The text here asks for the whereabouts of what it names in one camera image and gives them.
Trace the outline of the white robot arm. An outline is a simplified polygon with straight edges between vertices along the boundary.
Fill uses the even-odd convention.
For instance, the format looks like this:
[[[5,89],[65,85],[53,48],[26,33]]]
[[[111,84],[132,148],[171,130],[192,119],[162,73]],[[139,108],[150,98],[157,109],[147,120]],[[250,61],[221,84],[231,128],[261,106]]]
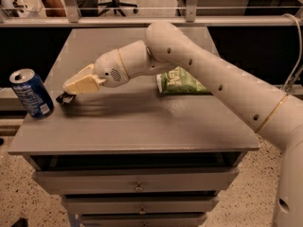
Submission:
[[[283,152],[273,227],[303,225],[303,103],[202,49],[168,22],[148,26],[145,39],[112,50],[62,86],[69,95],[117,87],[177,66],[187,70],[262,138]]]

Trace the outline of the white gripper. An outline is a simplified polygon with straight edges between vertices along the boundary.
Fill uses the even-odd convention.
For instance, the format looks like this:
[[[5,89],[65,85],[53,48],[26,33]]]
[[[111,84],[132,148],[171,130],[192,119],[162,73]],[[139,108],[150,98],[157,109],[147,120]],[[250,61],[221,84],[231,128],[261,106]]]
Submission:
[[[115,88],[126,84],[130,78],[117,49],[101,55],[94,64],[89,64],[63,84],[69,95],[94,93],[103,85]]]

